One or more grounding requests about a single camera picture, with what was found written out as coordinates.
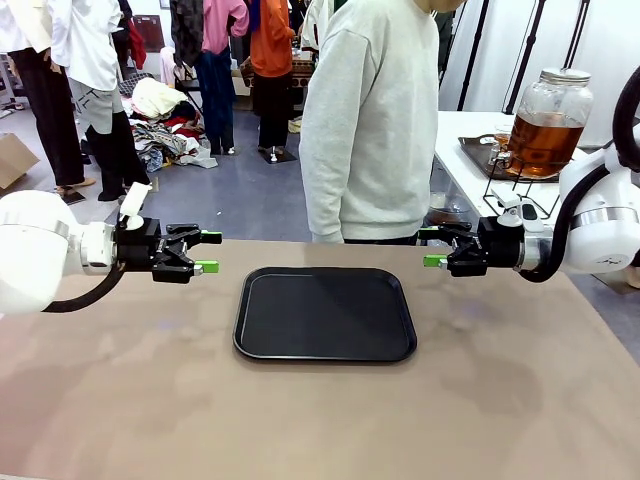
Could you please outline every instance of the jar lid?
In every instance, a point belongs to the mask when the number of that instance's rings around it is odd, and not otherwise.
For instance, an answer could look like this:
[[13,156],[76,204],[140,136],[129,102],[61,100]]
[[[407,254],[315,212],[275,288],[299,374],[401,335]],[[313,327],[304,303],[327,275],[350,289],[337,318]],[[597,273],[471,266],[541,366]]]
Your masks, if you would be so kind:
[[554,85],[586,87],[591,80],[591,74],[572,68],[545,68],[540,78]]

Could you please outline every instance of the white shirt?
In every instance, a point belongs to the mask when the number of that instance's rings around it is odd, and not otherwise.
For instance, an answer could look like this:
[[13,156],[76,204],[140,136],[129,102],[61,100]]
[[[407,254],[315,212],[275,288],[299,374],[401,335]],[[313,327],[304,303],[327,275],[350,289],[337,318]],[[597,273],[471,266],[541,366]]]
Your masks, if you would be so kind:
[[302,48],[310,48],[316,52],[320,51],[327,33],[329,20],[333,15],[333,8],[334,0],[313,0],[309,4],[307,15],[304,17],[304,23],[302,24]]
[[0,0],[0,52],[51,46],[51,17],[45,0]]
[[438,28],[413,0],[349,0],[331,18],[302,119],[314,241],[409,237],[429,210]]
[[51,59],[67,76],[96,90],[117,86],[118,56],[110,43],[120,21],[117,0],[47,0],[53,19]]

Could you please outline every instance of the white wall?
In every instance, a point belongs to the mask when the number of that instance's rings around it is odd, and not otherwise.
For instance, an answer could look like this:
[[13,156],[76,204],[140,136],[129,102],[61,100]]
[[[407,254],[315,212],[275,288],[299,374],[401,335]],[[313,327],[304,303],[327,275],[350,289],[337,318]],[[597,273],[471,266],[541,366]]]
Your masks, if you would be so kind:
[[[171,12],[160,8],[160,0],[129,0],[134,15],[160,15],[164,44],[173,46],[171,39]],[[144,63],[144,72],[160,75],[160,55],[158,53],[147,54]]]
[[[465,103],[468,111],[501,111],[518,65],[522,41],[535,0],[492,0]],[[542,68],[562,66],[571,42],[581,0],[547,0],[523,88]],[[451,52],[440,104],[456,110],[478,24],[482,0],[469,0]],[[640,2],[592,0],[574,68],[593,74],[596,103],[582,145],[600,145],[611,137],[613,110],[620,90],[640,65]]]

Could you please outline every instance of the rectangular tray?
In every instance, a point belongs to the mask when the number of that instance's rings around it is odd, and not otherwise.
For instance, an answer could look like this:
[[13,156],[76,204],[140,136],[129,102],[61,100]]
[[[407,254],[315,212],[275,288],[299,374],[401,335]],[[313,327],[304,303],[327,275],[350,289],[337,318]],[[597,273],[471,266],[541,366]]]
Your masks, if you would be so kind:
[[267,267],[245,280],[234,343],[258,360],[393,363],[408,358],[417,339],[389,272]]
[[[494,180],[518,180],[518,175],[507,172],[500,165],[496,165],[495,171],[493,165],[489,165],[489,155],[491,154],[492,143],[485,143],[486,139],[494,138],[492,134],[481,135],[475,138],[459,137],[460,147],[462,151],[476,164],[476,166],[482,170],[487,178],[491,178],[493,172]],[[554,175],[551,178],[545,179],[528,179],[522,178],[521,182],[524,183],[558,183],[560,175]]]

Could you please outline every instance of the floor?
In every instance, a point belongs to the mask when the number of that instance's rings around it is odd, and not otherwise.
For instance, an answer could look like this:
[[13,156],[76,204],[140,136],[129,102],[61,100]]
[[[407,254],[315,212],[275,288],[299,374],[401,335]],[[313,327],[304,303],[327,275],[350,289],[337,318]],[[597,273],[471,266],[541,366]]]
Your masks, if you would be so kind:
[[[12,187],[52,190],[53,178],[35,131],[30,111],[0,120],[0,132],[12,131],[43,161]],[[198,223],[222,231],[225,238],[256,240],[310,240],[299,162],[269,165],[256,151],[258,122],[249,112],[236,112],[235,140],[239,153],[218,158],[210,170],[173,166],[159,172],[160,191],[145,203],[146,216],[170,223]],[[289,150],[298,154],[299,136],[291,135]],[[88,176],[99,176],[93,165]],[[449,180],[436,164],[433,191],[445,191]],[[87,201],[72,206],[81,222],[115,217],[116,204],[97,201],[99,187],[84,189]],[[640,292],[619,295],[591,276],[572,281],[602,315],[640,363]]]

